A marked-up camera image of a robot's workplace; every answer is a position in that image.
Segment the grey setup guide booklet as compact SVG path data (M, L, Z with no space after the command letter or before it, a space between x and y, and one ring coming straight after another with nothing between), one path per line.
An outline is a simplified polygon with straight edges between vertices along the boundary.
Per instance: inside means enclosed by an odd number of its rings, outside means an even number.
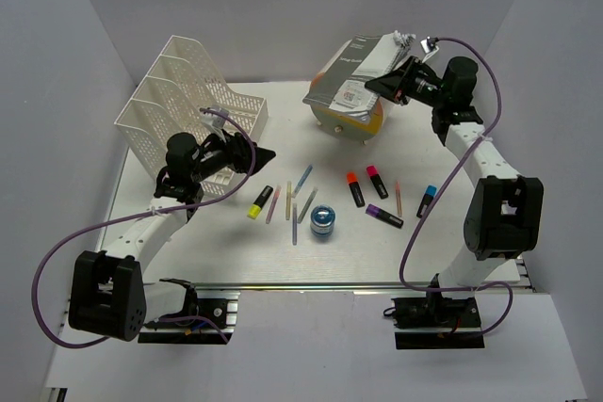
M414 34L399 31L352 37L318 72L302 102L367 123L378 96L365 88L365 82L393 71L415 39Z

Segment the cream round drawer cabinet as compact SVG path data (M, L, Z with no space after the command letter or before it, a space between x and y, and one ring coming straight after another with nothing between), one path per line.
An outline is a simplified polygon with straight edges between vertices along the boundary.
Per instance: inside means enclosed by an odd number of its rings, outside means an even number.
M371 79L373 75L343 79L324 67L302 101L328 134L366 143L382 131L391 111L384 98L365 88Z

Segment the blue tape roll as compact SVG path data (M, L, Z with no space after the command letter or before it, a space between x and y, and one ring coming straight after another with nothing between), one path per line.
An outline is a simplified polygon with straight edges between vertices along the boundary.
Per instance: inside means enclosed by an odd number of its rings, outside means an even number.
M310 214L310 230L321 241L328 240L334 232L336 213L329 205L316 206Z

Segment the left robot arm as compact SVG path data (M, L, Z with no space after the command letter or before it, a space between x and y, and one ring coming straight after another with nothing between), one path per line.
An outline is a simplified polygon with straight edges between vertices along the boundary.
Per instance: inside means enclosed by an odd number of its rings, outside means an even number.
M188 224L204 197L202 182L229 168L254 175L276 156L242 134L211 134L198 142L189 133L167 141L165 166L144 218L108 247L84 251L73 271L68 322L83 330L122 341L133 340L154 321L193 323L199 302L189 282L161 279L146 283L143 274L171 237Z

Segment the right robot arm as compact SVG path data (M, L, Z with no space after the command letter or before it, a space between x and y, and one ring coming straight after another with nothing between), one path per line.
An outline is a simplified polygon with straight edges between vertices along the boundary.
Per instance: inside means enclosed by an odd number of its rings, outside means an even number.
M500 265L535 248L540 228L544 185L520 174L490 140L473 106L479 64L465 56L452 58L442 76L418 58L365 83L367 90L394 104L416 100L432 110L432 130L458 160L436 191L442 197L463 171L474 193L463 224L464 244L424 291L426 316L445 326L460 312L457 299L489 287L487 278Z

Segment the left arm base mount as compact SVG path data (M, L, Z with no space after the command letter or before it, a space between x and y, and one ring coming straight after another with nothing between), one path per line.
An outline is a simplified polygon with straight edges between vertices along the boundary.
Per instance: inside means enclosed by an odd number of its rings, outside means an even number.
M225 346L236 327L239 291L199 290L197 303L177 322L156 320L142 328L138 343L144 345ZM185 313L167 314L174 318Z

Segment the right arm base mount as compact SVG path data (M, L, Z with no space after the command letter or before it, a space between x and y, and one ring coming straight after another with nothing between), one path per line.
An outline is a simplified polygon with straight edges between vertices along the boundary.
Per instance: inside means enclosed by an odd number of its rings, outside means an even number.
M397 350L485 348L477 301L425 297L398 297L383 311L394 324Z

